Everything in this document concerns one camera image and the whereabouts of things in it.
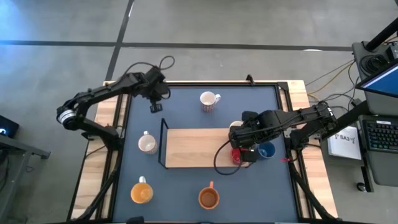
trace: monitor screen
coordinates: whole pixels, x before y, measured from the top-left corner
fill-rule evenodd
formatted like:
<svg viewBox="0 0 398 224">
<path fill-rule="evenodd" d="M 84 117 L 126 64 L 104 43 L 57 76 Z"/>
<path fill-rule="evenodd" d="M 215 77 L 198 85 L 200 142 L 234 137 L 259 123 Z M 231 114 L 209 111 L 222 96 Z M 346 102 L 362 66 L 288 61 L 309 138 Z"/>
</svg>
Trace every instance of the monitor screen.
<svg viewBox="0 0 398 224">
<path fill-rule="evenodd" d="M 365 79 L 357 87 L 365 91 L 398 97 L 398 63 L 378 75 Z"/>
</svg>

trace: mug handle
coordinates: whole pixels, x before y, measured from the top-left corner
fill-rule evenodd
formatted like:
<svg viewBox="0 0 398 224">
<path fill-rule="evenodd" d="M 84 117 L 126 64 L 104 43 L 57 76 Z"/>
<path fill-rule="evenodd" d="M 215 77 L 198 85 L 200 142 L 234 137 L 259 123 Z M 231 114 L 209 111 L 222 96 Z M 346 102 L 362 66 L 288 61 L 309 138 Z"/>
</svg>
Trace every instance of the mug handle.
<svg viewBox="0 0 398 224">
<path fill-rule="evenodd" d="M 216 95 L 216 102 L 215 102 L 215 103 L 218 103 L 220 99 L 221 99 L 221 95 L 220 95 L 220 94 L 217 94 L 217 95 Z"/>
<path fill-rule="evenodd" d="M 140 182 L 140 183 L 146 183 L 147 180 L 145 179 L 144 176 L 140 176 L 140 177 L 139 177 L 139 182 Z"/>
</svg>

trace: computer monitor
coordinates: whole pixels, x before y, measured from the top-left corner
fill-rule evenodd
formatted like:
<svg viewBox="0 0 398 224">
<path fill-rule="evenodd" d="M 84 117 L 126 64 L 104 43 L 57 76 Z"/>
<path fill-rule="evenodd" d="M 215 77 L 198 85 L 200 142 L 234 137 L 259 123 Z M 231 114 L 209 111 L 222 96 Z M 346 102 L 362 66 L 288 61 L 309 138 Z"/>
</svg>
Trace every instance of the computer monitor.
<svg viewBox="0 0 398 224">
<path fill-rule="evenodd" d="M 376 74 L 356 85 L 357 89 L 398 97 L 398 60 L 390 62 Z"/>
</svg>

